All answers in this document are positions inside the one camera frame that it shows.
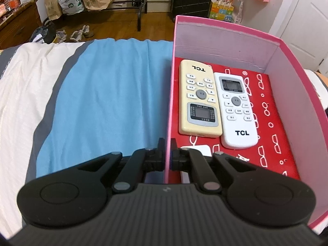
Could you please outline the white USB charger cube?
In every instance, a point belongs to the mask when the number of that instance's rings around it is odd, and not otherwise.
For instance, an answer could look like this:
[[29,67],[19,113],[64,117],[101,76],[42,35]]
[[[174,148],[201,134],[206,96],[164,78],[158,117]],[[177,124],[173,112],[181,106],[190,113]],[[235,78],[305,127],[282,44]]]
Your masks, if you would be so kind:
[[199,151],[203,156],[206,156],[206,157],[212,156],[210,146],[208,146],[208,145],[182,146],[181,149],[186,149],[186,150],[195,149],[195,150]]

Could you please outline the cream TCL remote control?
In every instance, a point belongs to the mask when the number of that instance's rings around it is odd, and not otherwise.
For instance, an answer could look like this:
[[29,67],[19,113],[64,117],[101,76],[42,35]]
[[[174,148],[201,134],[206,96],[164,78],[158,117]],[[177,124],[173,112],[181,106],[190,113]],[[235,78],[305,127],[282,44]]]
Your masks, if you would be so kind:
[[222,123],[212,66],[183,59],[179,65],[179,133],[218,138]]

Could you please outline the white TCL remote control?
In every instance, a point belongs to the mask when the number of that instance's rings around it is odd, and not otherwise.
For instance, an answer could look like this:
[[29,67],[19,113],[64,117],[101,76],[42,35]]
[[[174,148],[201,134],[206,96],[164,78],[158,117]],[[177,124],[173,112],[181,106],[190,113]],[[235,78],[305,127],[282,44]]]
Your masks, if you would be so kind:
[[241,76],[214,73],[222,122],[222,145],[229,149],[255,146],[259,139],[249,96]]

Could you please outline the pink cardboard box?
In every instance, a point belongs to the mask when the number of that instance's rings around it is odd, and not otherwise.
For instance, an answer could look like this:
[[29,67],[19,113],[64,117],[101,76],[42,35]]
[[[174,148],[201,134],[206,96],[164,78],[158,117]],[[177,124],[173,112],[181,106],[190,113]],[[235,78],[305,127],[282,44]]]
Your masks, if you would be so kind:
[[281,39],[178,16],[167,139],[302,180],[316,196],[310,227],[317,233],[327,227],[327,115]]

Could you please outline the striped bed sheet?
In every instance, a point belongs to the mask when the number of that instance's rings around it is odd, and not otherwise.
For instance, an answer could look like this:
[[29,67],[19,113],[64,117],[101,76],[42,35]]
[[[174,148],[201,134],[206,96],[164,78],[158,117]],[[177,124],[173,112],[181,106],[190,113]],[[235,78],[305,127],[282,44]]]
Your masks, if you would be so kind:
[[[312,188],[222,151],[221,184],[172,171],[173,43],[26,43],[1,53],[1,244],[325,245],[308,226]],[[130,193],[123,157],[165,139],[165,169]]]

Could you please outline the pair of slippers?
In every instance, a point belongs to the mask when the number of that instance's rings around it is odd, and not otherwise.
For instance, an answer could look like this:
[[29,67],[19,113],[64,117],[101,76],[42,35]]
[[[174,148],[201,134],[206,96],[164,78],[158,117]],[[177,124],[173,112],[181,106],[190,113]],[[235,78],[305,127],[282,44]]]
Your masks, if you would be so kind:
[[[73,42],[80,42],[83,38],[91,38],[94,36],[93,31],[90,29],[89,25],[84,25],[80,30],[74,31],[69,40]],[[57,31],[55,37],[55,43],[62,43],[67,40],[68,36],[65,30]]]

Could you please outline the colourful gift bag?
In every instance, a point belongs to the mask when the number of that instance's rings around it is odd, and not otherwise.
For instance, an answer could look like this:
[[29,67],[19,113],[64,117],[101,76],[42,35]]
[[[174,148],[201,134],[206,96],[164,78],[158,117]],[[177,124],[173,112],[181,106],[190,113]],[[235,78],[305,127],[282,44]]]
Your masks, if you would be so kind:
[[233,22],[233,0],[211,0],[210,19]]

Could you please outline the black clothes rack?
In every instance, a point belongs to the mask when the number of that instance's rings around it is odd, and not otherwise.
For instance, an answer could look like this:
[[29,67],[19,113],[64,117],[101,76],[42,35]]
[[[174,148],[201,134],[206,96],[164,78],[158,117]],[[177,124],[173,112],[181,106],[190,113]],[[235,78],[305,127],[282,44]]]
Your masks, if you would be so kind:
[[137,31],[141,31],[141,17],[142,13],[147,14],[147,0],[125,0],[113,1],[106,9],[102,11],[118,11],[118,10],[137,10]]

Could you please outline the black bag on floor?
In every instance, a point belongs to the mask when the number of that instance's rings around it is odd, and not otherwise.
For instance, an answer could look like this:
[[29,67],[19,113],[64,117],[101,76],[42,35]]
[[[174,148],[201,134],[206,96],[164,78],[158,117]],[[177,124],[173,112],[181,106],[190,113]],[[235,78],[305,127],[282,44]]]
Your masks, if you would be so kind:
[[51,20],[46,20],[43,26],[38,27],[32,33],[29,42],[52,43],[56,38],[56,26]]

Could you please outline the white printed plastic bag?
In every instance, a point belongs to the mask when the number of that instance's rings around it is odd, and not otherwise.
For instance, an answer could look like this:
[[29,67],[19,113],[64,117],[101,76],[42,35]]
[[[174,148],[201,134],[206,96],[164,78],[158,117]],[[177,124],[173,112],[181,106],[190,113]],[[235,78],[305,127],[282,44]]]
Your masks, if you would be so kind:
[[57,2],[65,15],[75,15],[84,11],[82,0],[57,0]]

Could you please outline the small brown paper bag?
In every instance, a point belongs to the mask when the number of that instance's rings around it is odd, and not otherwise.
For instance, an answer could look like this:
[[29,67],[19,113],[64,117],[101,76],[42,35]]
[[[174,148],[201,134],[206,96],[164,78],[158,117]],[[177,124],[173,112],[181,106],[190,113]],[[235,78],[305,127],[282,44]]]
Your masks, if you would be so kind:
[[57,20],[63,14],[62,8],[57,0],[44,0],[44,5],[49,20]]

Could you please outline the white door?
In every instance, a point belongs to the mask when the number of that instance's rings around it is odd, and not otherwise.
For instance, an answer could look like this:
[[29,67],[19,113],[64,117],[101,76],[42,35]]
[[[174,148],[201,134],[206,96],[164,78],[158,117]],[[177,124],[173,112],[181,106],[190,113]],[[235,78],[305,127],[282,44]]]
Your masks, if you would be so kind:
[[281,38],[302,67],[327,76],[327,0],[283,0],[269,34]]

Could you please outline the wooden nightstand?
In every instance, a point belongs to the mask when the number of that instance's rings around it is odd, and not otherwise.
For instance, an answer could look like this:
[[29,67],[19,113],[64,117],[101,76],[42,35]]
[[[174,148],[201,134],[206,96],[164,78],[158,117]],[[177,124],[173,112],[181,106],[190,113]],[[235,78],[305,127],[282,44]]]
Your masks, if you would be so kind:
[[1,22],[1,49],[28,42],[33,32],[42,25],[37,1],[30,0],[24,3]]

